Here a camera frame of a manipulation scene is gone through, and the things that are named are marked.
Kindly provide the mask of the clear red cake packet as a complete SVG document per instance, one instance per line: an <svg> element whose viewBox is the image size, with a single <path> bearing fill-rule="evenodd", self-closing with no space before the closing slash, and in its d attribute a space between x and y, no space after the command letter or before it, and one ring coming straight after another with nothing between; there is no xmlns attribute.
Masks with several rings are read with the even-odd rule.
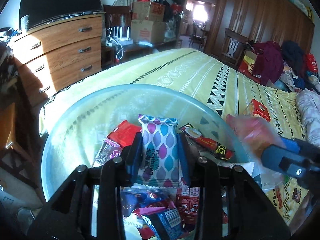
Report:
<svg viewBox="0 0 320 240"><path fill-rule="evenodd" d="M258 158L268 146L276 145L286 148L281 137L263 118L249 115L227 115L226 123L236 136L244 142L250 151Z"/></svg>

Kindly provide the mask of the red sachet in bowl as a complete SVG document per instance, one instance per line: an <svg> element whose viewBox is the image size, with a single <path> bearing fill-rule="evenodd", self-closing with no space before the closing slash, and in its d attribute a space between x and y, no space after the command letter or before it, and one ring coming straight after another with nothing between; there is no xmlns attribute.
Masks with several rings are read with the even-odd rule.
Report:
<svg viewBox="0 0 320 240"><path fill-rule="evenodd" d="M124 120L107 136L107 138L124 148L132 145L136 133L141 132L141 130L142 128L140 126Z"/></svg>

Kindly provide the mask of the wooden wardrobe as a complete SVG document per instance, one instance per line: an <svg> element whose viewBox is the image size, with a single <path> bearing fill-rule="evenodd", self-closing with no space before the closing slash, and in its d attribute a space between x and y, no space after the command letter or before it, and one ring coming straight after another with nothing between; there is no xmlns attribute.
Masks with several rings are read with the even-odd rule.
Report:
<svg viewBox="0 0 320 240"><path fill-rule="evenodd" d="M230 29L255 43L291 40L309 53L314 28L289 0L217 0L204 52L219 57L225 31Z"/></svg>

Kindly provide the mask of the red orange upright box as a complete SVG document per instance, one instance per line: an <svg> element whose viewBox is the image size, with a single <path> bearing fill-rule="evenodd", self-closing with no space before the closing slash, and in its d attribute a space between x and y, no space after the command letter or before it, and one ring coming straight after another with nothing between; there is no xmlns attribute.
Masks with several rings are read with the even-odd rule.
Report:
<svg viewBox="0 0 320 240"><path fill-rule="evenodd" d="M265 119L267 122L271 121L267 107L255 99L252 99L249 102L242 114L260 117Z"/></svg>

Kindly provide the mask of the cardboard box upper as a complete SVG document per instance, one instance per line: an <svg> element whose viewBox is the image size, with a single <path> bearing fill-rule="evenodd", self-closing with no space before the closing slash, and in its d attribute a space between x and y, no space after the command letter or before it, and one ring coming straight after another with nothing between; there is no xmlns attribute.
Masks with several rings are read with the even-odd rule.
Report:
<svg viewBox="0 0 320 240"><path fill-rule="evenodd" d="M165 6L155 2L134 2L132 7L133 20L163 22Z"/></svg>

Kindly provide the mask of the maroon clothes pile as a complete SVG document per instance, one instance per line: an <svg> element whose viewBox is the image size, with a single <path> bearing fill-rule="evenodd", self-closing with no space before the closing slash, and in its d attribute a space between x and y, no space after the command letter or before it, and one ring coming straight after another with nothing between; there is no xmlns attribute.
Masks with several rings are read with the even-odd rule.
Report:
<svg viewBox="0 0 320 240"><path fill-rule="evenodd" d="M267 85L268 81L275 83L284 68L281 47L277 42L267 41L253 44L257 53L252 75L260 75L260 83Z"/></svg>

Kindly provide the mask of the yellow patterned bedspread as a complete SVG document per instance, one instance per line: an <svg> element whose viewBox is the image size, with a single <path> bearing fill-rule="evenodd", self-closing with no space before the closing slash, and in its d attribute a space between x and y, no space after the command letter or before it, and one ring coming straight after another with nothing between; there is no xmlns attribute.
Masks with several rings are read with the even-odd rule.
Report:
<svg viewBox="0 0 320 240"><path fill-rule="evenodd" d="M45 135L72 104L97 90L129 83L167 87L207 105L222 118L242 113L255 99L265 105L275 131L286 138L306 139L296 94L266 87L195 49L172 49L104 70L52 96L39 113Z"/></svg>

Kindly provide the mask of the clear glass bowl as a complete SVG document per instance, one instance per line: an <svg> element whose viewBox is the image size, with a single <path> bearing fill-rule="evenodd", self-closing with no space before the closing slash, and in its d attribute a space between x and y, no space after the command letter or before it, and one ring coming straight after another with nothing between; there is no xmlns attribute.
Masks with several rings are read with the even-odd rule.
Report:
<svg viewBox="0 0 320 240"><path fill-rule="evenodd" d="M209 107L183 93L152 85L119 85L96 91L72 105L58 120L44 146L41 179L44 196L50 198L80 165L103 166L119 157L124 148L107 136L124 120L142 127L138 115L176 118L180 127L191 124L204 137L233 151L235 165L245 162L245 150L232 129ZM137 184L121 187L121 211L125 217L142 217L158 239L195 239L199 209L199 187L189 187L183 179L181 164L177 187ZM91 235L97 235L99 186L93 191ZM124 225L125 239L138 233Z"/></svg>

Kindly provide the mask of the red yellow coffee sachet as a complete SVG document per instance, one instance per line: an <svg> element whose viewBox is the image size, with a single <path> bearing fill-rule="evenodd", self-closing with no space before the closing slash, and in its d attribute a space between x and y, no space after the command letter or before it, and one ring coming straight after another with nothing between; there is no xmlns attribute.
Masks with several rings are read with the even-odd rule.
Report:
<svg viewBox="0 0 320 240"><path fill-rule="evenodd" d="M180 127L179 130L189 137L193 142L206 149L216 159L227 161L234 155L233 151L229 150L221 143L204 137L202 133L191 124L186 124Z"/></svg>

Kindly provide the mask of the colourful diamond pattern packet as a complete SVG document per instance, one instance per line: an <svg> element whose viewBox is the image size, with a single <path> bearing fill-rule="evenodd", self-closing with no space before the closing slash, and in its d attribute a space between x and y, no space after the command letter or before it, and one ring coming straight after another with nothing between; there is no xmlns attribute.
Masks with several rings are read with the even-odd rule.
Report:
<svg viewBox="0 0 320 240"><path fill-rule="evenodd" d="M177 187L180 176L176 133L178 120L139 114L138 121L142 125L143 161L136 183Z"/></svg>

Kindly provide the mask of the cardboard box lower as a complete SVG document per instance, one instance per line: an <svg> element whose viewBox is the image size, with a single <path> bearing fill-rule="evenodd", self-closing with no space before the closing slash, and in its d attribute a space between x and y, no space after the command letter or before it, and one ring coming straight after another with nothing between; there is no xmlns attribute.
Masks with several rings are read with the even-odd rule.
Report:
<svg viewBox="0 0 320 240"><path fill-rule="evenodd" d="M164 42L165 22L147 20L131 21L131 38L134 42L149 42L158 44Z"/></svg>

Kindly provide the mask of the wooden chest of drawers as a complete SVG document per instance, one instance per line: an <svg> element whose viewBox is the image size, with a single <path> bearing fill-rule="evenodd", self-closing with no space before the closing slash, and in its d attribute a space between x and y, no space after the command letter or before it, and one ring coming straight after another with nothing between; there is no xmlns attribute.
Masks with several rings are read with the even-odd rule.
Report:
<svg viewBox="0 0 320 240"><path fill-rule="evenodd" d="M101 71L100 14L43 24L10 40L31 106Z"/></svg>

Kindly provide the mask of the white wifi router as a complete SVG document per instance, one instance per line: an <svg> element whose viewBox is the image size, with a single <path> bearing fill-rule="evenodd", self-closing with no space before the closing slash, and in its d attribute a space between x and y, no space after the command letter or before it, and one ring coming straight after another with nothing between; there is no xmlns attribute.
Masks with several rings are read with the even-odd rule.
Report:
<svg viewBox="0 0 320 240"><path fill-rule="evenodd" d="M133 44L130 37L130 27L115 26L105 30L105 46L129 46Z"/></svg>

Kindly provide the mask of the pink floral rolled quilt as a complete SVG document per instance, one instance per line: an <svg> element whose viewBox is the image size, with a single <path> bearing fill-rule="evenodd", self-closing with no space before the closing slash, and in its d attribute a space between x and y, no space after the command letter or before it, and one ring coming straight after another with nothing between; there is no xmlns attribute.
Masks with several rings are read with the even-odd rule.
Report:
<svg viewBox="0 0 320 240"><path fill-rule="evenodd" d="M296 102L306 128L307 141L320 147L319 95L305 89L296 95Z"/></svg>

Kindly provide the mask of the cardboard box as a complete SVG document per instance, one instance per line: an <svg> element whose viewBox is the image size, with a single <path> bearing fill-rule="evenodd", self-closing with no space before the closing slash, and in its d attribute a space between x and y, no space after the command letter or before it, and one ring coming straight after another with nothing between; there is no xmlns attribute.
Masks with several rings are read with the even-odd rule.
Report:
<svg viewBox="0 0 320 240"><path fill-rule="evenodd" d="M155 2L134 2L132 7L133 20L163 22L165 6Z"/></svg>
<svg viewBox="0 0 320 240"><path fill-rule="evenodd" d="M164 42L165 22L147 20L131 21L131 38L134 42L149 42L158 44Z"/></svg>

